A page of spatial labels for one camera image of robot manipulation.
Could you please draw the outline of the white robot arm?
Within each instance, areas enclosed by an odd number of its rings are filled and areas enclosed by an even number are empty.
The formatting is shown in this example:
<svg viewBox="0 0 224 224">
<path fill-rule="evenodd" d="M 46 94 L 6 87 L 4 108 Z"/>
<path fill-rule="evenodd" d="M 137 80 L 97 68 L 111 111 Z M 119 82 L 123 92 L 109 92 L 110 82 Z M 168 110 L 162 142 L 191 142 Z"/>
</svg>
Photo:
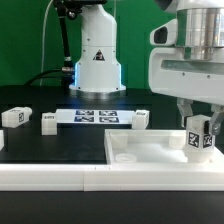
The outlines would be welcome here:
<svg viewBox="0 0 224 224">
<path fill-rule="evenodd" d="M 173 96 L 186 123 L 194 101 L 211 105 L 204 131 L 217 135 L 224 121 L 224 0 L 154 0 L 175 15 L 150 33 L 152 92 Z M 82 8 L 82 54 L 71 88 L 89 97 L 123 88 L 116 60 L 116 21 L 98 3 Z"/>
</svg>

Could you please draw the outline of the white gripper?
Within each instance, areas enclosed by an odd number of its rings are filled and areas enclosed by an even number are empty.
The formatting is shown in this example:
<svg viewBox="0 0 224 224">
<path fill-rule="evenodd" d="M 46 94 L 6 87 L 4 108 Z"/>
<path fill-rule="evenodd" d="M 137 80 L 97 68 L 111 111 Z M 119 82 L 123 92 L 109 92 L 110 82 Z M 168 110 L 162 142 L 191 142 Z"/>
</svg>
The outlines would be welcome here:
<svg viewBox="0 0 224 224">
<path fill-rule="evenodd" d="M 178 98 L 183 128 L 193 115 L 192 100 L 217 104 L 211 106 L 209 133 L 220 133 L 224 120 L 224 48 L 215 49 L 211 61 L 187 61 L 178 48 L 155 48 L 149 59 L 148 79 L 154 93 Z"/>
</svg>

